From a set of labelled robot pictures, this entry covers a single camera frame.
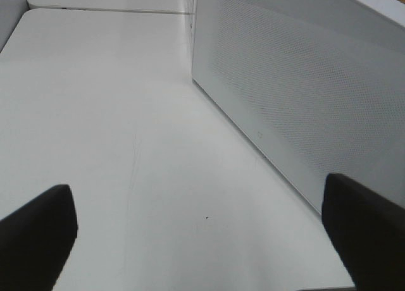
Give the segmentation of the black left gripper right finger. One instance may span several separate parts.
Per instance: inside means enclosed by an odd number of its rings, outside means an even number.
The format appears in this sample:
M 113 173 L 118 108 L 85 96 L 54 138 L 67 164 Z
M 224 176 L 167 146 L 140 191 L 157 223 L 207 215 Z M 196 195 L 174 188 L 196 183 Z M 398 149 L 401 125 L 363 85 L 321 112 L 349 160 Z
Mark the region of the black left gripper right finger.
M 330 173 L 321 220 L 357 290 L 404 290 L 404 208 Z

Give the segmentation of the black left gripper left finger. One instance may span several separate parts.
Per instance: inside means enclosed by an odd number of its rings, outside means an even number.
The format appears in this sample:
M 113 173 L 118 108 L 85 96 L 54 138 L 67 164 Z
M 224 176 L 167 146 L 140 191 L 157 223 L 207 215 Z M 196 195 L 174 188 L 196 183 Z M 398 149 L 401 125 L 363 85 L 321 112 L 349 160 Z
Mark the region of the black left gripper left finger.
M 1 290 L 52 290 L 78 235 L 69 185 L 55 185 L 1 220 Z

